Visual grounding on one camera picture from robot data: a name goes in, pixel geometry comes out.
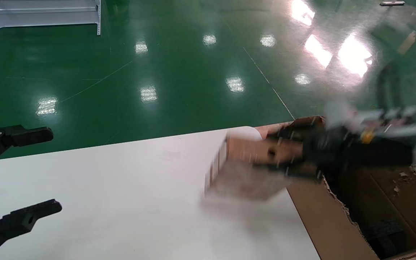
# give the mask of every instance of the metal bracket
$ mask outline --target metal bracket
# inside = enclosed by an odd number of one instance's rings
[[[101,28],[100,28],[100,24],[101,24],[101,22],[100,22],[100,10],[101,10],[101,0],[96,0],[96,3],[97,2],[99,2],[98,3],[98,5],[96,5],[97,6],[97,15],[99,15],[99,22],[97,23],[97,35],[100,35],[100,30],[101,30]]]
[[[398,5],[405,5],[406,2],[404,1],[387,1],[387,2],[381,2],[380,5],[382,7],[396,7]]]

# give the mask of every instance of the small cardboard box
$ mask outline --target small cardboard box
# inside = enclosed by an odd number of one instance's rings
[[[207,174],[206,193],[266,200],[287,188],[322,260],[416,256],[416,168],[352,168],[315,184],[254,166],[299,156],[301,148],[291,141],[226,138]]]

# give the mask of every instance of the cardboard flap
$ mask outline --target cardboard flap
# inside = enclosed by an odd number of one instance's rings
[[[349,169],[330,187],[350,209],[352,219],[380,258],[414,250],[416,233],[373,179],[373,171]]]
[[[325,184],[295,181],[287,189],[322,260],[378,260]]]
[[[416,234],[416,169],[384,168],[370,174]]]

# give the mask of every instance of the white metal shelf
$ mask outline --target white metal shelf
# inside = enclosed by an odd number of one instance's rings
[[[97,24],[101,0],[0,0],[0,28]]]

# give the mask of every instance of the yellow component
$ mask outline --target yellow component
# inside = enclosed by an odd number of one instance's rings
[[[373,134],[373,130],[365,130],[362,132],[362,135],[360,135],[360,140],[362,141],[362,143],[368,144],[370,143],[373,138],[375,137],[375,135]]]

